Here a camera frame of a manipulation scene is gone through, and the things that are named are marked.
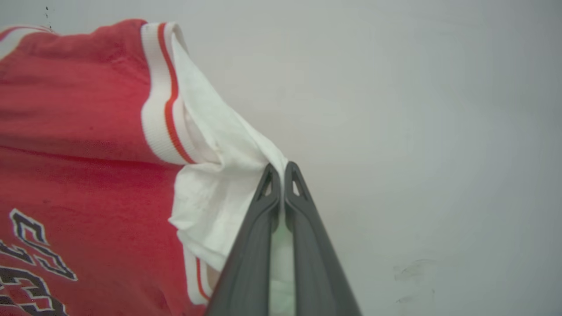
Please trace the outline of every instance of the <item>red shirt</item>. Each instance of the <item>red shirt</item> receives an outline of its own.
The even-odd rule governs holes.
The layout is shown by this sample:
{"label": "red shirt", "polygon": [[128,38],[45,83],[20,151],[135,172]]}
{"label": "red shirt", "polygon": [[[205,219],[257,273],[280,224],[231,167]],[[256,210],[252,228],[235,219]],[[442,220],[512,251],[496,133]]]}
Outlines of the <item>red shirt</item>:
{"label": "red shirt", "polygon": [[167,221],[200,159],[177,124],[175,31],[0,31],[0,315],[203,313],[204,265]]}

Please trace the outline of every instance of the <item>striped trim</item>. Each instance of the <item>striped trim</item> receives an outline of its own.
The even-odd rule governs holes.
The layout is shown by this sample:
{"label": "striped trim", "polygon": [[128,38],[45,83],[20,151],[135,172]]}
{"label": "striped trim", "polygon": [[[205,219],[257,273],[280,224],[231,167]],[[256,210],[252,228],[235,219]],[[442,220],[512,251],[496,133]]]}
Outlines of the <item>striped trim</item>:
{"label": "striped trim", "polygon": [[187,248],[183,249],[185,272],[187,275],[187,294],[194,304],[207,304],[212,294],[207,281],[207,264],[195,257]]}
{"label": "striped trim", "polygon": [[24,36],[37,32],[50,33],[41,26],[30,25],[12,25],[0,30],[0,60],[10,54]]}
{"label": "striped trim", "polygon": [[148,23],[141,28],[151,91],[141,111],[144,136],[161,160],[178,165],[203,162],[185,124],[184,100],[175,72],[172,36],[181,35],[175,23]]}

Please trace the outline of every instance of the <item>white background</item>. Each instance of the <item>white background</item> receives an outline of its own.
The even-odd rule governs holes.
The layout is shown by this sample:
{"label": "white background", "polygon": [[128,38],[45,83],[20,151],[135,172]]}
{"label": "white background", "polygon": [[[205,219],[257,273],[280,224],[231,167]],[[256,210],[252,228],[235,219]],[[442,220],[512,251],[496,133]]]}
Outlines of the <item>white background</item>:
{"label": "white background", "polygon": [[365,316],[562,315],[562,2],[1,1],[61,34],[177,21],[301,166]]}

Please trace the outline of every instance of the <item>white cloth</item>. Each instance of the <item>white cloth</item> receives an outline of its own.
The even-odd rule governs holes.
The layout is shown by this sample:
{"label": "white cloth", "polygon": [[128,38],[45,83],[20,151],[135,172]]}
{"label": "white cloth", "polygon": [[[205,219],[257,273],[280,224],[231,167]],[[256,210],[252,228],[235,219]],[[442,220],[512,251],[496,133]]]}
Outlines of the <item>white cloth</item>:
{"label": "white cloth", "polygon": [[[207,162],[186,165],[179,172],[169,221],[189,251],[221,271],[262,172],[271,163],[283,183],[287,158],[226,105],[175,35],[172,48],[187,128],[200,132],[204,143],[200,139],[194,145]],[[284,225],[280,227],[272,255],[279,260],[272,263],[271,309],[287,314],[294,288],[291,236],[283,233]]]}

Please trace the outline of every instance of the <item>red stripe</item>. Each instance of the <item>red stripe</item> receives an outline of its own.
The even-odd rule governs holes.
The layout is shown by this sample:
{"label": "red stripe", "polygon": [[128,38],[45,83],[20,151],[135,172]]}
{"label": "red stripe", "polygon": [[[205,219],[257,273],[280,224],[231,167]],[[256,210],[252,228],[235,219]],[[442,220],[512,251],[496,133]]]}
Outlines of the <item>red stripe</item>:
{"label": "red stripe", "polygon": [[17,29],[33,29],[33,30],[38,30],[38,31],[47,31],[45,29],[40,29],[40,28],[34,28],[31,26],[14,26],[13,28],[9,28],[3,32],[0,33],[0,40],[3,40],[6,36],[8,36],[9,33],[11,33],[12,31],[15,31]]}
{"label": "red stripe", "polygon": [[183,148],[182,143],[180,142],[178,137],[178,132],[176,131],[174,126],[174,116],[172,113],[172,107],[174,105],[174,102],[178,98],[179,88],[178,88],[178,78],[176,77],[174,65],[172,65],[172,60],[166,49],[166,39],[164,38],[165,27],[166,27],[165,23],[161,23],[158,26],[158,42],[160,44],[160,50],[162,50],[162,54],[164,55],[164,59],[166,60],[166,64],[168,66],[168,70],[170,72],[170,77],[172,80],[172,95],[166,102],[166,107],[164,108],[164,114],[166,116],[166,127],[168,129],[168,135],[172,140],[172,144],[174,144],[174,147],[178,151],[179,155],[188,163],[195,164],[195,161],[193,161],[193,159],[189,157],[187,151],[185,151],[185,149]]}
{"label": "red stripe", "polygon": [[203,283],[201,282],[201,261],[199,260],[199,258],[197,258],[196,262],[197,262],[197,286],[199,287],[199,293],[201,293],[201,295],[208,301],[209,296],[205,294],[205,291],[203,290]]}

